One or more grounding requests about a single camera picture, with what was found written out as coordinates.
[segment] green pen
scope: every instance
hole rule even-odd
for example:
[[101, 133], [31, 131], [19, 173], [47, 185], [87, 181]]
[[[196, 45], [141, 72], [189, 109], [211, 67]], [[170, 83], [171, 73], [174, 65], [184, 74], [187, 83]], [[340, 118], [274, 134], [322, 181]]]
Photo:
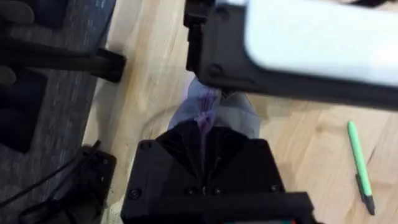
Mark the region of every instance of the green pen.
[[359, 142], [358, 132], [355, 124], [352, 121], [348, 122], [348, 135], [351, 141], [351, 147], [355, 158], [355, 165], [357, 174], [356, 181], [358, 183], [359, 192], [361, 194], [362, 202], [365, 203], [371, 215], [375, 214], [375, 206], [372, 194], [371, 183], [369, 181], [368, 171], [366, 170], [366, 163], [363, 159], [361, 143]]

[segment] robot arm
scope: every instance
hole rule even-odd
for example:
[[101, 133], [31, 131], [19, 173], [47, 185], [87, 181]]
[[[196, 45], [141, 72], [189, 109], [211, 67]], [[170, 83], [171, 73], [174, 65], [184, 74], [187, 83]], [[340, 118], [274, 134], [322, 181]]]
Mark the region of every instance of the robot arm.
[[187, 69], [207, 85], [398, 107], [398, 14], [307, 0], [187, 1], [185, 12]]

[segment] wire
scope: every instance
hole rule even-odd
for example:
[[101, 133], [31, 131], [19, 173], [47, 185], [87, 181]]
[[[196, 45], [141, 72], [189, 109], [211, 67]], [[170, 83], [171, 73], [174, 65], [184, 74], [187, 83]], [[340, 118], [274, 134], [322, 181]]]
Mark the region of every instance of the wire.
[[68, 166], [72, 165], [73, 162], [75, 161], [76, 157], [74, 157], [71, 161], [67, 162], [66, 164], [64, 164], [63, 166], [61, 166], [60, 168], [58, 168], [56, 171], [52, 172], [51, 174], [49, 174], [48, 176], [44, 177], [43, 179], [41, 179], [40, 181], [36, 182], [35, 184], [27, 187], [26, 189], [24, 189], [23, 191], [19, 192], [18, 194], [15, 194], [14, 196], [12, 196], [11, 198], [3, 201], [0, 203], [0, 208], [3, 208], [5, 206], [7, 206], [8, 204], [10, 204], [11, 202], [19, 199], [20, 197], [24, 196], [25, 194], [29, 193], [30, 191], [32, 191], [33, 189], [35, 189], [36, 187], [44, 184], [46, 181], [50, 180], [51, 178], [53, 178], [54, 176], [56, 176], [59, 172], [63, 171], [64, 169], [66, 169]]
[[94, 145], [91, 147], [91, 151], [88, 153], [88, 155], [82, 159], [67, 175], [66, 177], [61, 180], [61, 182], [51, 191], [50, 195], [47, 198], [47, 201], [53, 200], [55, 194], [61, 189], [63, 185], [73, 176], [75, 175], [82, 167], [84, 167], [95, 155], [97, 152], [99, 146], [101, 144], [101, 141], [96, 141]]
[[[83, 165], [85, 165], [88, 161], [90, 161], [90, 159], [93, 157], [93, 155], [95, 154], [95, 152], [97, 151], [98, 147], [100, 146], [101, 142], [100, 141], [96, 141], [95, 144], [92, 147], [92, 150], [90, 151], [90, 153], [88, 154], [88, 156], [84, 159], [82, 159], [68, 174], [67, 176], [61, 181], [60, 184], [58, 184], [58, 186], [56, 186], [56, 188], [51, 192], [49, 198], [53, 197], [57, 191], [62, 187], [62, 185], [75, 173], [77, 172]], [[33, 189], [35, 189], [36, 187], [44, 184], [46, 181], [50, 180], [51, 178], [55, 177], [59, 172], [63, 171], [64, 169], [66, 169], [67, 167], [69, 167], [70, 165], [72, 165], [75, 160], [77, 159], [77, 155], [70, 160], [69, 162], [67, 162], [66, 164], [64, 164], [63, 166], [61, 166], [60, 168], [58, 168], [56, 171], [52, 172], [51, 174], [49, 174], [48, 176], [44, 177], [43, 179], [41, 179], [40, 181], [36, 182], [35, 184], [27, 187], [26, 189], [22, 190], [21, 192], [15, 194], [14, 196], [12, 196], [11, 198], [3, 201], [0, 203], [0, 208], [3, 208], [7, 205], [9, 205], [11, 202], [19, 199], [20, 197], [24, 196], [25, 194], [29, 193], [30, 191], [32, 191]]]

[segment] wooden table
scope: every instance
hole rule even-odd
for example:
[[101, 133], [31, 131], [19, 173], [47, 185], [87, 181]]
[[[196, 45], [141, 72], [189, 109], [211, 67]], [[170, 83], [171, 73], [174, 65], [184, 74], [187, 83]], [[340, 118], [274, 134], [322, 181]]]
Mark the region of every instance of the wooden table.
[[[123, 80], [98, 81], [84, 142], [103, 141], [118, 158], [103, 223], [119, 218], [137, 143], [166, 130], [193, 74], [185, 71], [184, 0], [118, 0], [108, 47], [128, 57]], [[395, 9], [396, 5], [384, 6]], [[265, 96], [249, 96], [262, 117], [288, 191], [307, 191], [325, 223], [398, 220], [398, 113]], [[359, 130], [376, 202], [368, 214], [355, 181], [346, 123]]]

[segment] black metal stand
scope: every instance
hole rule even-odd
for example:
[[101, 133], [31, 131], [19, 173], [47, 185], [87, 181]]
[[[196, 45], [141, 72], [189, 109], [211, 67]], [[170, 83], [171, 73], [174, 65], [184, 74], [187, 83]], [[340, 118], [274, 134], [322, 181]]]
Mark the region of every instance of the black metal stand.
[[99, 49], [95, 54], [82, 54], [0, 37], [0, 65], [90, 72], [117, 83], [121, 80], [125, 64], [124, 56], [105, 49]]

